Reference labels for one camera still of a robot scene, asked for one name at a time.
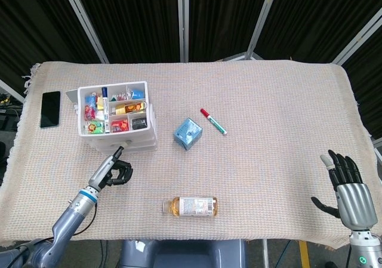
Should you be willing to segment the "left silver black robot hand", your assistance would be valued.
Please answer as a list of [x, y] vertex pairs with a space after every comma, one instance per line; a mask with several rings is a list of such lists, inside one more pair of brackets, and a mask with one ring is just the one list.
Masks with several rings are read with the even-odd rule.
[[130, 181], [133, 168], [130, 163], [120, 160], [124, 148], [108, 156], [90, 178], [88, 185], [100, 192], [105, 186], [123, 185]]

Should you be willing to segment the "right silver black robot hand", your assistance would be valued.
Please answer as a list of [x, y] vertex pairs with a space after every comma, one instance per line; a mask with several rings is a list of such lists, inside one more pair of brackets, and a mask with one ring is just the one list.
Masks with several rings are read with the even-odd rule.
[[325, 155], [321, 155], [320, 158], [328, 171], [337, 207], [327, 206], [315, 196], [311, 197], [311, 201], [319, 210], [339, 218], [350, 230], [371, 229], [378, 223], [377, 213], [358, 166], [349, 156], [343, 156], [333, 150], [329, 150], [328, 154], [329, 158]]

